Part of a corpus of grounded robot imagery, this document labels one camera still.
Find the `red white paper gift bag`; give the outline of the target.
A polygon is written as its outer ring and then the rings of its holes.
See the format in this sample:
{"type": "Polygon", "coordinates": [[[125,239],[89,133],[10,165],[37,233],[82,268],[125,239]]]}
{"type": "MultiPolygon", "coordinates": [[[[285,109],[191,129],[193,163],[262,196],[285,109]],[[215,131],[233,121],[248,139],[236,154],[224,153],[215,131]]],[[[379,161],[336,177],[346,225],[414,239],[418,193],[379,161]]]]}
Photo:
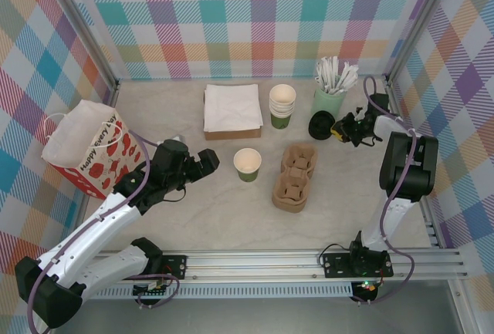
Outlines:
{"type": "Polygon", "coordinates": [[[51,132],[42,159],[83,193],[104,199],[144,161],[140,144],[115,108],[80,101],[51,132]]]}

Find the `long aluminium base rail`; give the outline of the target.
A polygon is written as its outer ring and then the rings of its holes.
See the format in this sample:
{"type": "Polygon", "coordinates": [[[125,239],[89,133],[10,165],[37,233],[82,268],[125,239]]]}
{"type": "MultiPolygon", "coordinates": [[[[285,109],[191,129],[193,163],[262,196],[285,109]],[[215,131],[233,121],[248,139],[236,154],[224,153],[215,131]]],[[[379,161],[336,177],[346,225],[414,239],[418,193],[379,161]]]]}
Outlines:
{"type": "MultiPolygon", "coordinates": [[[[456,249],[404,248],[415,261],[413,280],[450,280],[468,277],[467,264],[456,249]]],[[[284,282],[323,280],[319,251],[231,250],[165,251],[166,255],[185,255],[186,282],[284,282]]]]}

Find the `black plastic lid stack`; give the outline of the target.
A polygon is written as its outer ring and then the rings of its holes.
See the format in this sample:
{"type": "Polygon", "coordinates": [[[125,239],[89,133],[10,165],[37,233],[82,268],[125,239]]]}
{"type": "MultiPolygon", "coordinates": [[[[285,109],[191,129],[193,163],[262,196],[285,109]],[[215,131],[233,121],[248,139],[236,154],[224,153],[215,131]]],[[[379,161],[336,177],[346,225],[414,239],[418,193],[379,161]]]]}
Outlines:
{"type": "Polygon", "coordinates": [[[326,140],[328,139],[330,136],[331,136],[331,132],[326,132],[326,133],[317,133],[315,131],[313,131],[311,128],[310,128],[310,124],[308,126],[308,132],[310,134],[310,136],[313,138],[313,139],[316,139],[316,140],[326,140]]]}

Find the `black plastic cup lid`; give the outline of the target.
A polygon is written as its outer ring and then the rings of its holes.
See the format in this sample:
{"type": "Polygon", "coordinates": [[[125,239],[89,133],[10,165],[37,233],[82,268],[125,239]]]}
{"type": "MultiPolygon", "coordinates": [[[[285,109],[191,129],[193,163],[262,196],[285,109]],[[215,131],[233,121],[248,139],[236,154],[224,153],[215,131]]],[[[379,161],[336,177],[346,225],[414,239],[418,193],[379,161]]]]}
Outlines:
{"type": "Polygon", "coordinates": [[[310,120],[310,128],[317,133],[330,132],[331,127],[335,124],[336,120],[334,116],[325,111],[320,110],[316,112],[310,120]]]}

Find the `single green paper cup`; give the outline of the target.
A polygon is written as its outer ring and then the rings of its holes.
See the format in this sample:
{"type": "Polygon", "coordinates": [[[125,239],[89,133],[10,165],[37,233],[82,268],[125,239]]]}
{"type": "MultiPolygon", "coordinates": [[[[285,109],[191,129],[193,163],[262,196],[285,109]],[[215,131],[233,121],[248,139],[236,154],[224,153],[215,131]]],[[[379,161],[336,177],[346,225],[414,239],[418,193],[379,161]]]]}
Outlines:
{"type": "Polygon", "coordinates": [[[243,148],[235,153],[233,164],[242,181],[253,182],[258,177],[262,157],[255,149],[243,148]]]}

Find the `mint green holder cup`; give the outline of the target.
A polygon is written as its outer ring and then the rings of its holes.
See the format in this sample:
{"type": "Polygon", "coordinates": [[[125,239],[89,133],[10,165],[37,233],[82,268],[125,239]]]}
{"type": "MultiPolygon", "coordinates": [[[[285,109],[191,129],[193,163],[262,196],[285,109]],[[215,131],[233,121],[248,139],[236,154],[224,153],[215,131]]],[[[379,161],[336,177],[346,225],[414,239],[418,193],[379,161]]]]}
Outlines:
{"type": "Polygon", "coordinates": [[[319,111],[326,111],[330,113],[333,118],[337,118],[346,94],[346,92],[329,94],[317,87],[313,97],[311,115],[313,116],[319,111]]]}

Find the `white wrapped stirrer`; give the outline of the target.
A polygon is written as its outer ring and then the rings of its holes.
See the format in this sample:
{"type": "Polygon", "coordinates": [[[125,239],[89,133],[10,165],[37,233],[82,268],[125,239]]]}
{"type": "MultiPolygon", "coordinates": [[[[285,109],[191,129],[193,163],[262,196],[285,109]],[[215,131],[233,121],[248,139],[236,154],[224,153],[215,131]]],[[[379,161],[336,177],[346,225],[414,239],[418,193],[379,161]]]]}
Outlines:
{"type": "Polygon", "coordinates": [[[351,65],[352,66],[352,69],[353,69],[353,73],[350,77],[350,81],[349,83],[347,84],[347,88],[346,89],[343,89],[345,91],[348,91],[351,87],[353,87],[357,80],[358,80],[358,69],[359,69],[359,66],[358,65],[351,65]]]}
{"type": "Polygon", "coordinates": [[[343,90],[347,88],[347,84],[350,81],[350,77],[353,73],[352,66],[349,64],[349,62],[344,63],[343,71],[340,74],[340,78],[338,80],[338,83],[336,85],[337,91],[343,90]]]}
{"type": "Polygon", "coordinates": [[[316,64],[316,81],[319,83],[323,91],[327,90],[328,77],[327,77],[327,67],[324,61],[318,62],[316,64]]]}
{"type": "Polygon", "coordinates": [[[340,79],[339,74],[339,59],[337,56],[332,56],[328,61],[328,77],[330,82],[330,88],[334,89],[337,87],[337,84],[340,79]]]}
{"type": "Polygon", "coordinates": [[[330,90],[334,88],[334,67],[333,67],[333,57],[323,57],[321,59],[321,78],[325,89],[330,90]]]}

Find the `white paper napkin stack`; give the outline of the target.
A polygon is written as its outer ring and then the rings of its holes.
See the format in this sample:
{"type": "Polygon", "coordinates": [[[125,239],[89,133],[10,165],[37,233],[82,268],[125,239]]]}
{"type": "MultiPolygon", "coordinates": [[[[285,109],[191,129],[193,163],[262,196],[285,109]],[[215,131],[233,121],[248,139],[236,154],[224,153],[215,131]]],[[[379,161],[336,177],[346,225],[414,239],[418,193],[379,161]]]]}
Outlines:
{"type": "Polygon", "coordinates": [[[236,132],[263,126],[257,84],[208,84],[204,93],[204,131],[236,132]]]}

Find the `brown cardboard napkin box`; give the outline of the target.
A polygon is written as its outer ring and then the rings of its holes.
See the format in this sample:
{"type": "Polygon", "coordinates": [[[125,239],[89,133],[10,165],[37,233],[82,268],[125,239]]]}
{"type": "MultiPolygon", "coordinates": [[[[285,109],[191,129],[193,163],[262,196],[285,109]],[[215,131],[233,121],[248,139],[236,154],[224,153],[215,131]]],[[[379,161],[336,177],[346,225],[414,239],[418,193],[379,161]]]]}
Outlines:
{"type": "Polygon", "coordinates": [[[204,132],[206,140],[243,140],[255,139],[262,136],[262,128],[252,130],[236,130],[236,131],[215,131],[204,132]]]}

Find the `aluminium frame post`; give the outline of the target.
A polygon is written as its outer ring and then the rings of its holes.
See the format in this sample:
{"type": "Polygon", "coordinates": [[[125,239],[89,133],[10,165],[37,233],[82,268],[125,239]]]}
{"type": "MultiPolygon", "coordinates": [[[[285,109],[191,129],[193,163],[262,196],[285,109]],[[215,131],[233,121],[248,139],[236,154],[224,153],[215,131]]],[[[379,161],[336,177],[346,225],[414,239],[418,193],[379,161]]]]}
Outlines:
{"type": "Polygon", "coordinates": [[[90,56],[96,64],[103,78],[109,83],[112,91],[117,91],[119,78],[115,74],[110,62],[101,46],[106,43],[101,37],[103,20],[97,12],[93,0],[59,0],[69,20],[73,24],[77,34],[81,37],[83,44],[87,47],[90,56]]]}
{"type": "Polygon", "coordinates": [[[404,13],[398,21],[398,28],[393,31],[391,44],[387,48],[387,63],[382,76],[388,82],[396,79],[410,58],[412,49],[425,27],[435,14],[441,0],[407,0],[404,13]]]}

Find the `green paper cup stack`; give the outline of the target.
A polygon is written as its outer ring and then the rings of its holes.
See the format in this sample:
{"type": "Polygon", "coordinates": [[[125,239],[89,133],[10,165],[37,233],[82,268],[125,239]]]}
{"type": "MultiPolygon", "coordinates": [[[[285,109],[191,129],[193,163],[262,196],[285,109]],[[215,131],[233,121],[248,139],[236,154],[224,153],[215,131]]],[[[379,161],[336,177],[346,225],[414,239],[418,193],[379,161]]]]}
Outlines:
{"type": "Polygon", "coordinates": [[[287,84],[279,84],[269,92],[269,110],[271,124],[282,130],[288,127],[296,101],[296,91],[287,84]]]}

